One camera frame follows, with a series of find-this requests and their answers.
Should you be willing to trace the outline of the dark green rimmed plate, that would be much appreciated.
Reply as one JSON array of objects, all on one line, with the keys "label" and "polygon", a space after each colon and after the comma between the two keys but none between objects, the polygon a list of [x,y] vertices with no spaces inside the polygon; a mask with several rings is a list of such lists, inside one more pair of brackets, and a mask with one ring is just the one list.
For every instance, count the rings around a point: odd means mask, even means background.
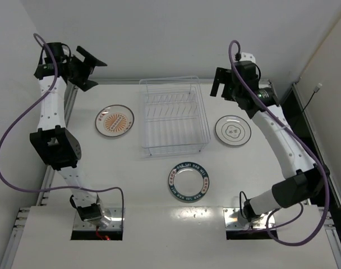
[{"label": "dark green rimmed plate", "polygon": [[203,166],[188,161],[172,168],[167,184],[174,198],[184,203],[194,203],[207,193],[210,178]]}]

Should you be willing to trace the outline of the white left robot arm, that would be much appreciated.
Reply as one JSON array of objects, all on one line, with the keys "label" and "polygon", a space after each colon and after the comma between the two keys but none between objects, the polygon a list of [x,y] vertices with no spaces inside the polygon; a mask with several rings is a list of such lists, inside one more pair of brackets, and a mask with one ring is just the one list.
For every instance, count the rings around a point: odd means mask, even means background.
[{"label": "white left robot arm", "polygon": [[34,76],[39,81],[43,100],[40,121],[36,132],[30,134],[30,142],[46,165],[57,171],[71,189],[70,203],[82,221],[97,228],[107,228],[111,221],[109,210],[95,191],[86,182],[81,170],[81,146],[66,127],[64,117],[64,95],[68,83],[88,91],[97,83],[89,80],[95,67],[105,67],[87,50],[76,48],[84,60],[65,53],[65,44],[49,43],[50,51],[42,49]]}]

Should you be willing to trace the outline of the white plate with brown rings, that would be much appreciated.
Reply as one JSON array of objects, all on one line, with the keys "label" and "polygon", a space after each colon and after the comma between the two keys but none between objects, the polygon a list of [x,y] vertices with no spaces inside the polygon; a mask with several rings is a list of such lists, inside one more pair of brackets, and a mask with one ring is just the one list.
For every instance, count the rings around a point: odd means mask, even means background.
[{"label": "white plate with brown rings", "polygon": [[219,118],[214,129],[217,138],[228,146],[243,146],[252,135],[247,121],[236,115],[225,115]]}]

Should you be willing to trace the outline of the orange sunburst pattern plate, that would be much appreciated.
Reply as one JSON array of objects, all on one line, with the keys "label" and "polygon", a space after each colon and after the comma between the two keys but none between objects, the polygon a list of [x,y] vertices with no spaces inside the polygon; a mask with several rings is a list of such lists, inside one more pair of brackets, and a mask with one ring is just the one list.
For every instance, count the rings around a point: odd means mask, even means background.
[{"label": "orange sunburst pattern plate", "polygon": [[95,118],[95,128],[103,136],[116,138],[126,134],[133,126],[135,116],[125,105],[114,104],[103,108]]}]

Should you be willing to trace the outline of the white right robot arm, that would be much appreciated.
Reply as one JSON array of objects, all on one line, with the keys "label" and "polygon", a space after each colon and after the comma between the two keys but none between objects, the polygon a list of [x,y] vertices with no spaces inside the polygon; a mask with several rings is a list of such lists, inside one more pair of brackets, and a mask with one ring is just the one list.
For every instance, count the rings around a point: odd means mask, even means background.
[{"label": "white right robot arm", "polygon": [[231,68],[216,69],[211,96],[224,85],[222,98],[236,102],[258,126],[278,159],[283,181],[245,200],[242,217],[248,222],[262,214],[289,208],[317,196],[328,184],[329,170],[287,125],[274,91],[259,87],[260,69],[252,56],[236,53]]}]

